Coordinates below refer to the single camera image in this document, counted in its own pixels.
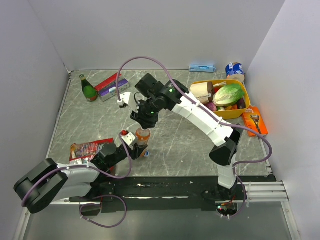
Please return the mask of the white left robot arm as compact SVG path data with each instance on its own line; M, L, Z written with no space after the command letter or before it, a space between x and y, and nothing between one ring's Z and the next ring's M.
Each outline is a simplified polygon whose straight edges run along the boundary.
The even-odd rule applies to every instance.
M111 174L111 169L125 159L136 160L147 147L138 144L130 147L126 143L116 146L108 142L92 161L74 165L58 164L47 158L18 180L13 189L22 207L32 214L61 199L84 197L93 201L99 195L101 183L117 178Z

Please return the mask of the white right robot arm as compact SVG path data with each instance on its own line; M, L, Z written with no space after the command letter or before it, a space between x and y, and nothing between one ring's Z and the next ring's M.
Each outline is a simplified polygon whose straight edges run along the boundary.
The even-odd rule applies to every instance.
M226 200L234 196L238 182L234 164L242 135L240 126L231 126L209 111L177 80L170 79L163 84L148 73L135 87L146 100L137 101L134 93L126 92L119 96L118 104L128 105L132 110L131 118L144 130L155 127L162 110L169 110L191 122L213 142L209 157L217 165L219 195Z

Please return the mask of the orange tea bottle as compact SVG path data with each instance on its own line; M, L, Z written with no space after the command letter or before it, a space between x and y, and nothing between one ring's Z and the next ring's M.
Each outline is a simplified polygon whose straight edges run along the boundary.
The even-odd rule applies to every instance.
M146 146L149 142L151 131L149 129L138 128L135 132L137 136L137 145L141 148Z

